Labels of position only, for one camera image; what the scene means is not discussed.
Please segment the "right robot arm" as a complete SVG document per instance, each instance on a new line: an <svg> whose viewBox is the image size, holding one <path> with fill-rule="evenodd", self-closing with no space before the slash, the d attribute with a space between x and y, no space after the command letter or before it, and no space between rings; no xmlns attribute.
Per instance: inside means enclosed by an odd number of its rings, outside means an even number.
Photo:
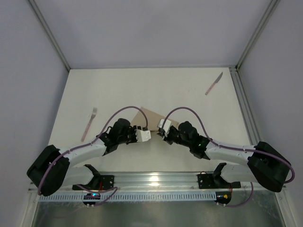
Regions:
<svg viewBox="0 0 303 227"><path fill-rule="evenodd" d="M162 119L158 128L158 135L168 144L187 147L198 159L219 160L213 180L220 188L234 182L252 182L280 192L286 183L291 164L266 142L255 146L220 143L200 135L188 121L174 127L171 121Z"/></svg>

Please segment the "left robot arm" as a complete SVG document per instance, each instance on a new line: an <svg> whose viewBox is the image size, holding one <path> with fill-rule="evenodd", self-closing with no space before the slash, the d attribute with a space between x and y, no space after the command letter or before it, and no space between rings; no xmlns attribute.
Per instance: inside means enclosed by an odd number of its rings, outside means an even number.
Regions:
<svg viewBox="0 0 303 227"><path fill-rule="evenodd" d="M103 177L96 168L91 164L76 165L107 155L120 144L139 142L143 131L142 127L131 126L128 120L120 118L92 143L62 149L48 145L29 167L27 176L43 196L50 196L69 185L74 190L104 190Z"/></svg>

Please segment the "beige cloth napkin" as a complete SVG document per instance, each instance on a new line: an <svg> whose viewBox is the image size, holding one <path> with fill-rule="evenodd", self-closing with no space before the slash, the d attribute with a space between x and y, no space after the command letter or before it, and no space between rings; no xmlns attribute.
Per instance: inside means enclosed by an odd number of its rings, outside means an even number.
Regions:
<svg viewBox="0 0 303 227"><path fill-rule="evenodd" d="M142 110L142 112L144 112L147 118L148 121L147 129L151 132L158 132L159 130L158 124L161 119L165 119L165 116L160 115L144 107L141 107L140 109ZM146 120L142 112L138 111L135 117L131 120L131 126L140 126L142 128L146 126ZM175 128L178 127L179 123L177 121L172 120L170 118L168 118L168 120L172 121L172 126L174 126Z"/></svg>

